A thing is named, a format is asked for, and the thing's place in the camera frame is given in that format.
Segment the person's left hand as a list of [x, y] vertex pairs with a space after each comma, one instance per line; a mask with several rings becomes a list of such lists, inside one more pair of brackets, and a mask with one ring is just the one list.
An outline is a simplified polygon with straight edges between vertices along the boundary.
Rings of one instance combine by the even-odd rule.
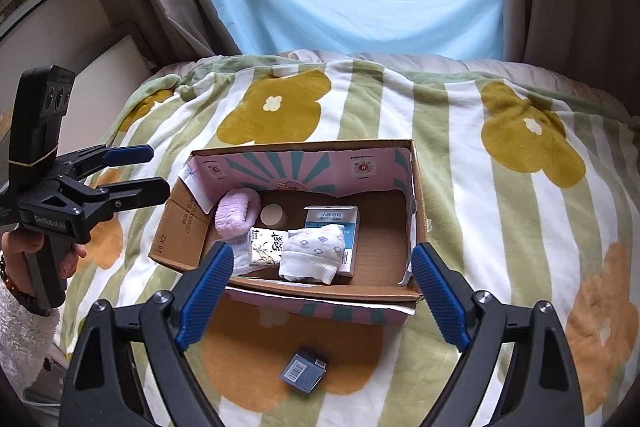
[[[26, 263], [27, 255], [34, 255], [43, 246], [43, 236], [37, 232], [15, 229], [2, 234], [1, 250], [6, 262], [6, 275], [14, 283], [15, 287], [22, 293], [35, 295], [32, 279], [28, 272]], [[62, 279], [68, 279], [77, 270], [80, 259], [87, 256], [85, 247], [73, 244], [70, 250], [61, 261], [58, 275]]]

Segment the white fluffy sleeve forearm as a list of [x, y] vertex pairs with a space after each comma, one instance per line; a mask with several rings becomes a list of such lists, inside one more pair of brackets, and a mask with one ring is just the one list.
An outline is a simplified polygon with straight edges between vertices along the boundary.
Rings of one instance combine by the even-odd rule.
[[42, 369], [60, 314], [52, 310], [40, 317], [29, 312], [4, 284], [0, 308], [1, 367], [14, 391], [21, 395]]

